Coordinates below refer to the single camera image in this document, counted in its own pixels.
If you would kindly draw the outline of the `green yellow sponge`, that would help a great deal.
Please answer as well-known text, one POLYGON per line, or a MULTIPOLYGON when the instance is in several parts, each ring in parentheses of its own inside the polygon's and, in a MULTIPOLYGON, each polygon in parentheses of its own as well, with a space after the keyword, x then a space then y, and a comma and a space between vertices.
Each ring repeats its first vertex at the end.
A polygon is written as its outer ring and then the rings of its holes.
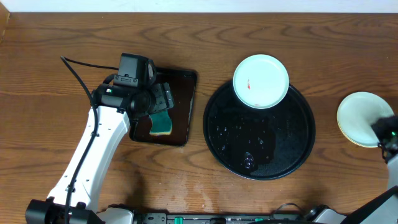
POLYGON ((170 135, 172 132, 172 120, 167 110, 151 114, 150 120, 152 127, 149 134, 151 136, 170 135))

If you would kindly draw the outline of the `mint plate with red stain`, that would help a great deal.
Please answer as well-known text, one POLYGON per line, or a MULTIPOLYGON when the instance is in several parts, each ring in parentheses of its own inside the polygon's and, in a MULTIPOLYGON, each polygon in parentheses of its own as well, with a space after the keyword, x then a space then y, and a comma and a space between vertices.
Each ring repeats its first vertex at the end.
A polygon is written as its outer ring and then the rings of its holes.
POLYGON ((380 118, 393 115, 392 108, 383 98, 365 91, 345 97, 337 110, 337 120, 350 121, 353 124, 366 122, 372 125, 380 118))

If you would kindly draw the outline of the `yellow plate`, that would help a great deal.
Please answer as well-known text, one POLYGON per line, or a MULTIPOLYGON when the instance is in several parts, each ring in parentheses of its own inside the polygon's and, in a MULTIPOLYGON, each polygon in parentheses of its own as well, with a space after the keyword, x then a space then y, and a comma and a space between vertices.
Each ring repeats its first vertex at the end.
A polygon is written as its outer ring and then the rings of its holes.
POLYGON ((350 121, 337 120, 338 127, 343 136, 355 145, 367 148, 375 148, 379 141, 371 128, 366 122, 353 124, 350 121))

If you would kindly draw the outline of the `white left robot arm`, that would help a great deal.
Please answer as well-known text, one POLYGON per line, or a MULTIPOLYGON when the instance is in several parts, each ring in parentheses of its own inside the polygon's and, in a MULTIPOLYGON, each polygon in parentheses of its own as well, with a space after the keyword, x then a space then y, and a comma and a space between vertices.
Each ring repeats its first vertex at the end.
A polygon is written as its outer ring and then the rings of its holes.
POLYGON ((133 223, 128 208, 98 210, 103 181, 116 148, 139 117, 174 107, 168 83, 143 89, 101 84, 89 94, 91 109, 75 153, 46 200, 31 200, 27 223, 133 223))

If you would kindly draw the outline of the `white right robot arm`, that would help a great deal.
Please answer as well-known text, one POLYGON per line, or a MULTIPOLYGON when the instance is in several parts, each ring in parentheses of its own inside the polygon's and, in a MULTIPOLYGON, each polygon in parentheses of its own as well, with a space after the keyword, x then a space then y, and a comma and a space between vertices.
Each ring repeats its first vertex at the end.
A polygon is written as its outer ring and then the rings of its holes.
POLYGON ((343 223, 397 223, 397 116, 381 118, 371 125, 382 149, 389 175, 387 190, 348 215, 343 223))

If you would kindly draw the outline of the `rectangular black tray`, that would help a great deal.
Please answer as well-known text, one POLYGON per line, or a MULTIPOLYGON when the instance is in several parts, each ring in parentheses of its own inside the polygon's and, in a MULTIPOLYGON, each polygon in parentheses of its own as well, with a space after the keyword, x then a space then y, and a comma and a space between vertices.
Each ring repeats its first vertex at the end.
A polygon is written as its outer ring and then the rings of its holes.
POLYGON ((194 70, 157 68, 156 83, 168 83, 174 99, 174 107, 167 110, 172 123, 170 134, 151 135, 150 116, 139 118, 131 125, 129 137, 135 142, 148 142, 169 146, 184 146, 188 141, 197 73, 194 70))

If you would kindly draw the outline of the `round black tray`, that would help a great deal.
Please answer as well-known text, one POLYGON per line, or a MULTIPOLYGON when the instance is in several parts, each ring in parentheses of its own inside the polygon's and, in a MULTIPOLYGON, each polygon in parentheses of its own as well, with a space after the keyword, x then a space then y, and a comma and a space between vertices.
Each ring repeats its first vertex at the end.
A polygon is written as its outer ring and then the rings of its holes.
POLYGON ((234 174, 273 180, 305 162, 316 129, 311 107, 293 85, 279 104, 259 110, 239 100, 227 82, 208 101, 203 134, 215 159, 234 174))

